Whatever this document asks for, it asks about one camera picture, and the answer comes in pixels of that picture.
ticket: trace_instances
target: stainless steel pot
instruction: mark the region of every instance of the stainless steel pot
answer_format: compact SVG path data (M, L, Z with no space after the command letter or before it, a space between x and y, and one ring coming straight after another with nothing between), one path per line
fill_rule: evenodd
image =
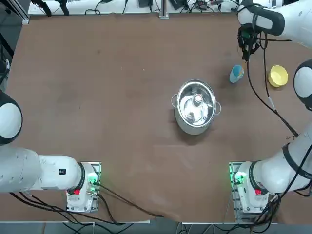
M175 108L175 118L180 128L191 135L203 133L214 116L221 112L221 105L215 100L211 87L198 79L184 83L178 94L172 96L171 104ZM216 105L220 108L217 114Z

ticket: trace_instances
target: table surface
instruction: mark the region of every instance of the table surface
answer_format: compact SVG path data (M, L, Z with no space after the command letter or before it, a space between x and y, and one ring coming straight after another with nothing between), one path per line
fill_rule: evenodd
M102 182L145 209L184 222L234 222L226 208L229 162L272 156L291 133L252 93L247 77L230 84L241 64L233 14L32 17L22 28L7 93L24 124L15 146L38 154L101 161ZM271 42L267 66L284 66L290 80L270 89L280 114L299 132L311 120L296 97L293 74L310 50ZM262 51L251 58L251 79L265 97ZM171 96L198 78L222 105L199 136L176 124ZM35 192L65 207L64 192ZM135 208L107 196L120 221L146 220ZM58 214L1 195L1 221L60 221ZM289 193L277 222L311 224L311 198ZM103 205L94 214L108 219Z

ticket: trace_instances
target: yellow bowl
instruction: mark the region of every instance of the yellow bowl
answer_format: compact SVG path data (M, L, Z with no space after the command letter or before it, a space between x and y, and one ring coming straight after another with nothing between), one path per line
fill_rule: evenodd
M282 66L276 65L271 68L269 74L269 83L273 87L280 87L287 83L288 74L285 68Z

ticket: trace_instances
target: lid knob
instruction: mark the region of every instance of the lid knob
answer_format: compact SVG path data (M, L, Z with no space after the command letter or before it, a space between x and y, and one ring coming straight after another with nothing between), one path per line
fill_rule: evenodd
M203 97L200 94L196 94L193 96L193 105L198 107L202 104Z

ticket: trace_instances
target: white equipment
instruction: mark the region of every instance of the white equipment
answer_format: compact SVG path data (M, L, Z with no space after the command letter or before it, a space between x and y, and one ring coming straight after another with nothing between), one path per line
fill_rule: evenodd
M22 114L18 104L0 91L0 193L30 190L66 190L67 209L72 212L98 210L100 163L77 163L67 156L38 155L14 148Z
M294 3L285 5L286 0L243 0L239 7L239 23L246 29L252 28L259 33L281 36L312 47L311 1L291 2ZM312 59L298 67L293 86L299 99L308 110L312 110ZM243 162L235 174L243 212L261 213L268 203L269 194L283 193L311 144L312 124L274 156L257 162ZM311 179L312 153L308 155L289 191L304 188Z

